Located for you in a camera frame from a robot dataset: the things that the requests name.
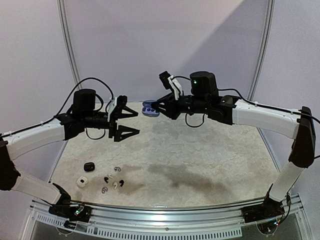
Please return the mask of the purple earbud charging case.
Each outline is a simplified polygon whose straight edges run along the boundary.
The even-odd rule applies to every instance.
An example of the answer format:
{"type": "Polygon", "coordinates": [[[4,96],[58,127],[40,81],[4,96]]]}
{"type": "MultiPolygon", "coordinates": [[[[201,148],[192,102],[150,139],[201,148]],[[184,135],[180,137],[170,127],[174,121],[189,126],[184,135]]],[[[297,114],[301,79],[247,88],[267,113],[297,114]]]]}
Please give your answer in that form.
{"type": "Polygon", "coordinates": [[[141,112],[144,116],[155,118],[160,115],[160,113],[157,110],[152,108],[152,103],[155,101],[156,100],[154,100],[154,99],[148,99],[148,100],[145,100],[142,102],[141,112]]]}

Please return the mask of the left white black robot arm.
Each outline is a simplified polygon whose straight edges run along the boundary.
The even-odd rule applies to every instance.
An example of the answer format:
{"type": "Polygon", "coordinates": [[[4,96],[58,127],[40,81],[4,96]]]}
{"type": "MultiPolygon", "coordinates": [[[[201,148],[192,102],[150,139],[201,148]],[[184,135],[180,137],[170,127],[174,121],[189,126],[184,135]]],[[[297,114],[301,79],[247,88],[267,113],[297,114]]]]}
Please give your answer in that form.
{"type": "Polygon", "coordinates": [[[51,120],[27,129],[1,135],[1,191],[17,191],[36,197],[54,206],[63,217],[70,217],[75,211],[70,195],[56,183],[47,183],[19,171],[14,161],[34,150],[73,139],[88,129],[104,130],[108,138],[115,142],[139,134],[138,129],[117,123],[119,119],[138,116],[138,112],[127,106],[127,96],[112,97],[105,111],[96,108],[98,97],[94,89],[77,90],[67,112],[59,113],[51,120]]]}

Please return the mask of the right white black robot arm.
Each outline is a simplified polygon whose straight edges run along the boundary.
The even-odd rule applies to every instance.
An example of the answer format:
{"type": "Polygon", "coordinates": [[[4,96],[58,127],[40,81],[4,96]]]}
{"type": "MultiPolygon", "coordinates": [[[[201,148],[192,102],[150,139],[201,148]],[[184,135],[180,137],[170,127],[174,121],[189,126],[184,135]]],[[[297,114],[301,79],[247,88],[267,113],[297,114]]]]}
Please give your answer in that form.
{"type": "Polygon", "coordinates": [[[287,164],[258,208],[262,218],[269,218],[278,210],[278,203],[285,198],[303,170],[310,167],[316,158],[316,119],[311,110],[305,106],[286,109],[263,105],[245,99],[240,93],[220,96],[216,77],[208,71],[193,72],[187,77],[191,94],[185,95],[178,78],[167,71],[159,75],[164,88],[171,92],[151,106],[166,117],[176,120],[180,114],[203,114],[222,124],[256,127],[293,140],[287,164]]]}

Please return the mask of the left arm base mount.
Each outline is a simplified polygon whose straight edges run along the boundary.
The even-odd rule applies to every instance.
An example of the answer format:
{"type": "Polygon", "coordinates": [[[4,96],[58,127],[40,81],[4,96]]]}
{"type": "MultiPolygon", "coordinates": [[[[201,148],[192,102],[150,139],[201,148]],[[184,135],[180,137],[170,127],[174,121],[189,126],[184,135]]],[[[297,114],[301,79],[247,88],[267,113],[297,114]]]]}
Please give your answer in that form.
{"type": "Polygon", "coordinates": [[[49,207],[48,212],[52,215],[66,218],[70,222],[88,223],[91,218],[92,208],[83,203],[73,204],[69,199],[59,199],[57,203],[49,207]]]}

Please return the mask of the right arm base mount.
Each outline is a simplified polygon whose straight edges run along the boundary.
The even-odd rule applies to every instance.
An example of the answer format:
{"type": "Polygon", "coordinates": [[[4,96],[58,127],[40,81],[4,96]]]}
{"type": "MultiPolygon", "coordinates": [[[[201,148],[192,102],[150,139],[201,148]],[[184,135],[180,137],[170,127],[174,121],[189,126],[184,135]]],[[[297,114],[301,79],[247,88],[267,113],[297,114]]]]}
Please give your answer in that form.
{"type": "Polygon", "coordinates": [[[286,203],[288,207],[285,211],[284,205],[282,202],[277,201],[264,201],[261,204],[246,206],[241,208],[241,216],[244,219],[245,223],[258,222],[262,220],[271,220],[275,219],[277,216],[280,216],[280,219],[275,220],[275,225],[282,223],[289,215],[291,210],[291,201],[286,203]]]}

